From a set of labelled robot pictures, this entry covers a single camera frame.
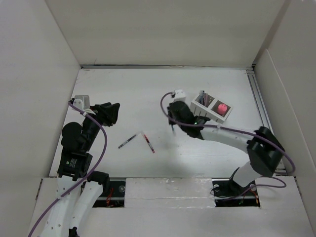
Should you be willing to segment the red pink long pen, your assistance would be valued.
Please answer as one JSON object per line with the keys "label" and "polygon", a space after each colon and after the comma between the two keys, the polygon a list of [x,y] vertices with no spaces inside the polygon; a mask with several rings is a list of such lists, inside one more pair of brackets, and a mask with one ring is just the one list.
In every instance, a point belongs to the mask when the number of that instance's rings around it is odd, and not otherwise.
{"label": "red pink long pen", "polygon": [[147,135],[146,135],[144,132],[142,132],[142,136],[144,137],[144,139],[145,139],[145,141],[147,142],[149,148],[151,149],[152,153],[154,154],[154,153],[155,153],[155,150],[154,150],[153,146],[151,145],[151,143],[150,143],[150,141],[149,141]]}

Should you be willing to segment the black pen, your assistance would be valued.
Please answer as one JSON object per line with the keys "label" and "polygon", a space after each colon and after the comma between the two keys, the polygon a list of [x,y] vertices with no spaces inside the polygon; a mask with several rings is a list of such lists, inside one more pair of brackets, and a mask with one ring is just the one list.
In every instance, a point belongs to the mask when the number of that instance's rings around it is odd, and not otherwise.
{"label": "black pen", "polygon": [[136,138],[138,135],[138,133],[132,135],[130,138],[128,138],[126,141],[124,141],[122,144],[120,144],[118,146],[118,149],[121,149],[123,146],[125,146],[127,143],[129,143],[131,140],[133,140],[134,138]]}

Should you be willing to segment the pink capped small bottle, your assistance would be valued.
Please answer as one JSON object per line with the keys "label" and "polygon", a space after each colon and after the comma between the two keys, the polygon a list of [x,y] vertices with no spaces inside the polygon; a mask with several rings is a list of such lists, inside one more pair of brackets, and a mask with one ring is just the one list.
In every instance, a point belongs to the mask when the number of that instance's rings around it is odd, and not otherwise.
{"label": "pink capped small bottle", "polygon": [[228,106],[224,103],[221,103],[218,105],[217,113],[220,114],[221,116],[224,116],[227,110],[228,110]]}

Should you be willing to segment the blue pen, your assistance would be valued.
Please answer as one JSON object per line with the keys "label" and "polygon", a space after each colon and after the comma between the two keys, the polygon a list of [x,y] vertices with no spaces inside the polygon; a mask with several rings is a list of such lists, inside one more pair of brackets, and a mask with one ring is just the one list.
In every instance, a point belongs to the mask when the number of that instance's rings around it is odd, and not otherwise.
{"label": "blue pen", "polygon": [[208,100],[208,94],[204,90],[201,90],[199,92],[199,103],[206,107],[207,100]]}

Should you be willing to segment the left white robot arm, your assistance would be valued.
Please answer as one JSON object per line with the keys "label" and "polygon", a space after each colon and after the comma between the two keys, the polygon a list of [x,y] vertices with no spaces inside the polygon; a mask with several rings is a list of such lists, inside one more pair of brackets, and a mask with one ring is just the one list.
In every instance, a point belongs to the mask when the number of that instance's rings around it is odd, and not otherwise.
{"label": "left white robot arm", "polygon": [[96,200],[111,191],[109,175],[90,165],[89,151],[98,133],[106,136],[104,128],[116,124],[120,104],[81,106],[77,99],[68,104],[85,118],[82,124],[70,122],[62,129],[56,198],[41,215],[48,215],[41,237],[78,237]]}

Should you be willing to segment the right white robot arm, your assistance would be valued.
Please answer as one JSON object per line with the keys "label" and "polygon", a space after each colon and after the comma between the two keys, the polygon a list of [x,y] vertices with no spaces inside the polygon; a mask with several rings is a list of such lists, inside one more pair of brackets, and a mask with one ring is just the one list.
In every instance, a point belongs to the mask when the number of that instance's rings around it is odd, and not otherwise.
{"label": "right white robot arm", "polygon": [[272,178],[285,155],[282,145],[264,126],[248,132],[211,124],[209,118],[195,116],[183,101],[170,103],[165,114],[171,126],[178,125],[192,138],[221,143],[248,155],[245,165],[238,167],[225,184],[213,188],[216,197],[230,199],[241,196],[256,179]]}

